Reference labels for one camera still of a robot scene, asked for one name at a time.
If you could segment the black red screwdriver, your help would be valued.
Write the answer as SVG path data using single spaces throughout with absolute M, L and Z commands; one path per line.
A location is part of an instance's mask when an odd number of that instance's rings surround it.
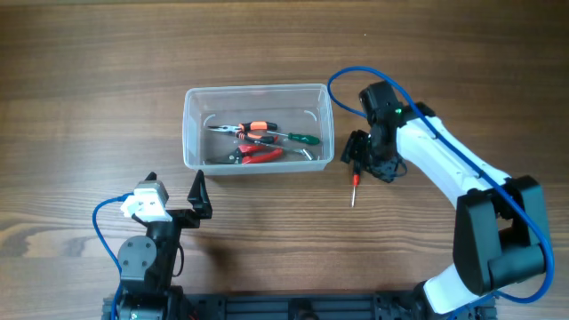
M 354 162 L 353 171 L 352 171 L 352 196 L 350 202 L 351 207 L 355 206 L 357 186 L 359 185 L 360 181 L 360 173 L 361 173 L 361 164 L 359 162 Z

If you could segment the green handled screwdriver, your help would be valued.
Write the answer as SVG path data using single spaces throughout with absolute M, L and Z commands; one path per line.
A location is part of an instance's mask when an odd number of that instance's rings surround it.
M 320 139 L 318 137 L 307 134 L 293 133 L 293 132 L 282 133 L 282 132 L 273 132 L 273 131 L 268 131 L 268 133 L 283 136 L 286 137 L 288 140 L 293 140 L 311 146 L 318 145 L 320 143 Z

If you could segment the silver socket wrench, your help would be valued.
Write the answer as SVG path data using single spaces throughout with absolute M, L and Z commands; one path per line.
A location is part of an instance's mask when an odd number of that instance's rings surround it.
M 255 144 L 261 145 L 264 147 L 278 148 L 278 149 L 282 149 L 283 151 L 296 153 L 296 154 L 299 154 L 301 156 L 304 156 L 305 159 L 308 161 L 313 161 L 315 159 L 314 155 L 306 148 L 288 148 L 288 147 L 283 147 L 283 146 L 280 146 L 277 144 L 268 144 L 268 143 L 263 143 L 260 141 L 255 141 Z

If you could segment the red handled cutters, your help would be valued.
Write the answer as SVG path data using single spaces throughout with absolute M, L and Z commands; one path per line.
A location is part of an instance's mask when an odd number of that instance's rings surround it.
M 284 154 L 281 148 L 243 144 L 225 156 L 206 160 L 209 164 L 262 164 L 277 160 Z

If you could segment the orange black needle-nose pliers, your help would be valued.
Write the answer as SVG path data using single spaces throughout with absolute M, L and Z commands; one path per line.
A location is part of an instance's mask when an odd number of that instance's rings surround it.
M 241 123 L 238 125 L 210 125 L 207 127 L 212 132 L 223 132 L 233 134 L 240 140 L 245 140 L 251 143 L 260 141 L 263 143 L 272 144 L 276 141 L 276 137 L 272 135 L 256 134 L 258 131 L 275 131 L 278 129 L 277 124 L 265 121 L 254 121 L 250 123 Z

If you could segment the clear plastic container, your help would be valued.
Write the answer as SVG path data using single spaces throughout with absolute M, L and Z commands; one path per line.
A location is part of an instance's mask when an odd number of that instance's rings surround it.
M 334 158 L 331 99 L 322 84 L 193 88 L 182 147 L 207 175 L 321 171 Z

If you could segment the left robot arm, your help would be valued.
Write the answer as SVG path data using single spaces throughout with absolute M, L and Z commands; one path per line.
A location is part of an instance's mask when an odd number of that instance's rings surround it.
M 196 307 L 173 285 L 184 265 L 181 231 L 199 228 L 212 217 L 204 173 L 199 170 L 188 193 L 189 209 L 167 209 L 169 195 L 154 172 L 122 200 L 124 216 L 146 228 L 143 236 L 128 238 L 117 262 L 120 290 L 114 298 L 111 319 L 197 319 Z

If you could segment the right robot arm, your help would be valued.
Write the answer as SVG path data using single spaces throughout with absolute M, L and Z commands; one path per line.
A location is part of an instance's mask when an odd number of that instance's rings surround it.
M 538 275 L 549 286 L 554 258 L 535 179 L 513 179 L 486 164 L 429 107 L 403 105 L 385 81 L 363 89 L 359 99 L 370 130 L 351 133 L 342 162 L 387 183 L 413 163 L 456 211 L 452 264 L 411 292 L 388 295 L 405 317 L 488 319 L 502 288 Z

